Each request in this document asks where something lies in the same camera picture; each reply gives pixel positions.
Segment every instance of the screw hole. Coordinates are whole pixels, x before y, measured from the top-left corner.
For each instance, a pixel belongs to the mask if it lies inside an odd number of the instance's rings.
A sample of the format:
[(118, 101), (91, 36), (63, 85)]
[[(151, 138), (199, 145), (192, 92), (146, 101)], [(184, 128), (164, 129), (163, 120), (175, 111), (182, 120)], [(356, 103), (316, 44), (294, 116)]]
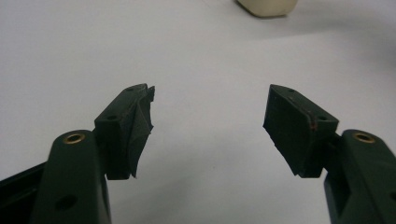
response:
[(115, 116), (115, 115), (108, 116), (107, 119), (110, 119), (110, 120), (117, 119), (117, 116)]
[(55, 204), (55, 209), (58, 211), (66, 211), (72, 208), (77, 203), (78, 198), (74, 195), (67, 195), (58, 200)]
[(82, 140), (84, 140), (85, 135), (82, 133), (72, 133), (68, 136), (66, 136), (66, 138), (64, 138), (64, 143), (65, 144), (75, 144), (75, 143), (79, 143)]
[(355, 133), (353, 136), (363, 143), (374, 143), (375, 142), (375, 139), (372, 136), (365, 134), (365, 133)]
[(324, 117), (324, 116), (319, 116), (318, 119), (320, 119), (320, 120), (327, 120), (327, 118)]

